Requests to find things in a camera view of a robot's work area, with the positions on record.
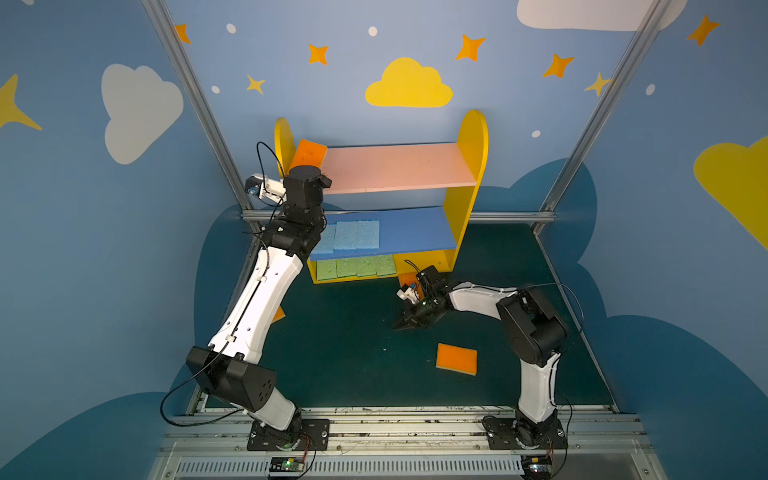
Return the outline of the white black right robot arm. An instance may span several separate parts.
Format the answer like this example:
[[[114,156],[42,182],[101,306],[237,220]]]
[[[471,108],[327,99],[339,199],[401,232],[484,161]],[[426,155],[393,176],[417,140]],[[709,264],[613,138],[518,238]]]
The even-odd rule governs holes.
[[[499,288],[448,281],[429,266],[417,272],[414,284],[401,285],[397,296],[402,311],[395,330],[428,328],[449,311],[500,321],[521,362],[515,417],[520,441],[534,445],[558,425],[556,375],[569,331],[540,285]]]

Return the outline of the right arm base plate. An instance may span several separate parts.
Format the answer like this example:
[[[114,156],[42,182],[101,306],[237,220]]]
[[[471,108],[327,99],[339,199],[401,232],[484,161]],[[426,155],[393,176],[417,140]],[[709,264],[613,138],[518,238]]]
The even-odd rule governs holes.
[[[557,450],[568,447],[565,427],[556,412],[538,423],[523,415],[487,415],[482,418],[481,425],[491,450]]]

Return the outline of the aluminium frame post right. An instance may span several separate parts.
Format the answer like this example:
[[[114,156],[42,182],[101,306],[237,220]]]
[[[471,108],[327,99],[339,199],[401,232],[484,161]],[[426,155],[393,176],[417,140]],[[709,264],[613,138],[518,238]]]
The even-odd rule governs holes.
[[[663,19],[672,4],[671,0],[655,0],[650,3],[645,16],[640,21],[635,34],[613,72],[612,81],[600,96],[574,149],[564,163],[539,209],[536,221],[532,225],[532,231],[536,237],[540,236],[548,223],[555,221],[557,206],[575,179],[588,153],[598,139],[654,40],[662,30]]]

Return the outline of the right green circuit board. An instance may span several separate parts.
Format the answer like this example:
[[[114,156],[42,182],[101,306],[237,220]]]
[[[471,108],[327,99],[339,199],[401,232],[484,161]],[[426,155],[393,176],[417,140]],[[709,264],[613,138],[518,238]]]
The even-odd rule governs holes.
[[[550,480],[553,474],[552,459],[546,456],[524,456],[520,460],[523,480]]]

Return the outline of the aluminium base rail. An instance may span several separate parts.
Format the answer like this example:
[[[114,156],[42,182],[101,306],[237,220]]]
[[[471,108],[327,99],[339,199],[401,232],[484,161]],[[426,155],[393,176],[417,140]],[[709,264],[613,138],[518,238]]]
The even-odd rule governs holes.
[[[524,456],[552,459],[553,479],[663,479],[666,473],[639,418],[608,406],[562,405],[568,447],[491,450],[481,420],[514,417],[502,406],[316,407],[303,419],[328,419],[325,451],[248,451],[252,422],[233,416],[179,417],[166,433],[152,479],[522,479]],[[298,477],[268,475],[272,457],[306,461]]]

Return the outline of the aluminium frame post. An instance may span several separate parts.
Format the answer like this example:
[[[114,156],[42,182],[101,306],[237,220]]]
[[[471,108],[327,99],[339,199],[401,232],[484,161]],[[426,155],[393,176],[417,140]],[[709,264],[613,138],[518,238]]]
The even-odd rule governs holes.
[[[219,125],[214,118],[165,2],[160,0],[142,0],[141,3],[179,77],[216,159],[235,195],[237,203],[241,208],[242,219],[249,224],[252,232],[257,232],[260,227],[259,221],[245,219],[245,214],[252,210],[252,205],[243,189],[244,181],[226,145]]]
[[[555,221],[557,206],[575,179],[588,153],[598,139],[654,40],[662,30],[663,19],[672,4],[671,0],[655,0],[650,3],[645,16],[640,21],[635,34],[613,72],[612,81],[600,96],[574,149],[564,163],[539,209],[536,221],[532,225],[532,231],[536,237],[540,236],[548,223]]]

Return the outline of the green circuit board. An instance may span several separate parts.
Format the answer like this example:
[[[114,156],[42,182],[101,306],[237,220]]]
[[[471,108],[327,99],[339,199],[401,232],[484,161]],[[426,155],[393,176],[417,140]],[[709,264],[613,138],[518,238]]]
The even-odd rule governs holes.
[[[298,477],[304,474],[306,467],[306,461],[299,457],[272,457],[268,466],[268,475]]]
[[[550,480],[553,474],[552,459],[546,456],[524,456],[520,460],[523,480]]]

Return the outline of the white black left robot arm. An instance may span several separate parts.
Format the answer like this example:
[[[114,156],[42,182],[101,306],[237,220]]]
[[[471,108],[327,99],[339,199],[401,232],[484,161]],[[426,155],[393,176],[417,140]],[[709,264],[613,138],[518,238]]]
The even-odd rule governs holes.
[[[187,356],[192,379],[206,394],[297,441],[299,408],[279,392],[276,373],[259,365],[267,333],[290,285],[327,226],[322,207],[332,181],[316,166],[292,168],[283,179],[285,202],[259,237],[254,269],[235,307],[205,348]]]

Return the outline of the orange sponge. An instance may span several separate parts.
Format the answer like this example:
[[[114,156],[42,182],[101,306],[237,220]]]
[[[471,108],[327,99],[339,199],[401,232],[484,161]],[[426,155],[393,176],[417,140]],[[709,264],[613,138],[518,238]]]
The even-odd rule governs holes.
[[[398,275],[398,281],[400,286],[406,285],[412,287],[419,298],[423,297],[423,289],[418,281],[416,272],[402,273]]]
[[[470,376],[477,375],[478,352],[474,349],[439,343],[437,345],[436,367]]]
[[[284,310],[281,307],[279,307],[277,309],[273,319],[272,319],[272,322],[275,323],[275,322],[277,322],[279,320],[282,320],[285,316],[286,316],[286,314],[285,314]]]
[[[327,146],[302,139],[296,147],[296,151],[290,163],[290,170],[300,166],[313,166],[321,169],[327,152]]]

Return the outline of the blue sponge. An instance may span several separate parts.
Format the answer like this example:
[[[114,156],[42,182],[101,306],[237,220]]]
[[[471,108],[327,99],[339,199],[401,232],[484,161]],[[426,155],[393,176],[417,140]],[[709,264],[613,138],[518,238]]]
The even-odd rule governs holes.
[[[355,248],[360,250],[375,250],[380,245],[380,222],[377,220],[362,220],[357,222]]]
[[[357,249],[359,223],[357,221],[339,221],[335,224],[333,248],[335,250]]]
[[[320,241],[312,250],[313,255],[330,255],[334,253],[336,225],[330,224],[321,234]]]

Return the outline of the aluminium frame crossbar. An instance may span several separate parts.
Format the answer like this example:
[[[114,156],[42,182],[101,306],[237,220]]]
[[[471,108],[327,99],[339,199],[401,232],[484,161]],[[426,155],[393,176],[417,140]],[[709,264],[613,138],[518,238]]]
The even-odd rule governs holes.
[[[328,221],[339,220],[342,216],[354,217],[359,219],[381,219],[381,218],[416,218],[416,217],[435,217],[447,214],[442,207],[409,208],[394,210],[367,210],[367,211],[326,211]],[[273,218],[271,211],[267,210],[245,210],[241,213],[244,221],[260,222],[268,221]],[[513,224],[513,223],[553,223],[556,215],[553,212],[471,212],[468,221],[471,223],[482,224]]]

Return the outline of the left green circuit board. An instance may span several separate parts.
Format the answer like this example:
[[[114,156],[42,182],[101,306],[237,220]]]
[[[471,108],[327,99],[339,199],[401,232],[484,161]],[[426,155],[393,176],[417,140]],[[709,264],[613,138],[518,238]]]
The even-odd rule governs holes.
[[[306,467],[306,461],[299,457],[272,457],[268,466],[268,475],[298,477],[304,474]]]

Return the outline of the green sponge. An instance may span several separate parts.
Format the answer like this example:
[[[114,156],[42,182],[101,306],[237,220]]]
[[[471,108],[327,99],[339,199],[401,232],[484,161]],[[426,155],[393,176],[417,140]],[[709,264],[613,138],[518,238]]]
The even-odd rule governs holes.
[[[358,271],[357,258],[345,258],[336,260],[336,272],[338,278],[356,277]]]
[[[316,262],[316,278],[318,281],[330,281],[338,277],[337,261],[320,260]]]
[[[388,277],[397,274],[397,268],[393,255],[381,255],[375,258],[376,273],[379,277]]]
[[[378,260],[376,256],[359,257],[356,261],[356,276],[361,278],[378,275]]]

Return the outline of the yellow wooden shelf unit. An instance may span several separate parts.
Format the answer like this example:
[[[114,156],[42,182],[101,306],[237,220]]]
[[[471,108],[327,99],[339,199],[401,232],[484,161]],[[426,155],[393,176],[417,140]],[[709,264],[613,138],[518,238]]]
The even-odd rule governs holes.
[[[299,141],[287,119],[274,126],[278,164],[289,169]],[[380,245],[375,250],[334,250],[312,255],[308,261],[316,284],[356,281],[359,277],[318,281],[320,260],[393,255],[397,274],[417,267],[435,266],[440,272],[454,269],[486,170],[489,128],[478,110],[463,118],[453,143],[387,146],[328,147],[322,172],[332,180],[325,201],[332,211],[394,210],[442,207],[447,217],[359,219],[342,216],[339,221],[377,220]]]

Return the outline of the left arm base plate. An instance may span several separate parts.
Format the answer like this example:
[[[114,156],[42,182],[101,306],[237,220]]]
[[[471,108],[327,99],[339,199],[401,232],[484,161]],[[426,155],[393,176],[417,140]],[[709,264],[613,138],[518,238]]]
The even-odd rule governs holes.
[[[294,451],[309,447],[325,451],[330,437],[328,419],[294,419],[286,430],[277,430],[265,422],[252,423],[246,449],[248,451]]]

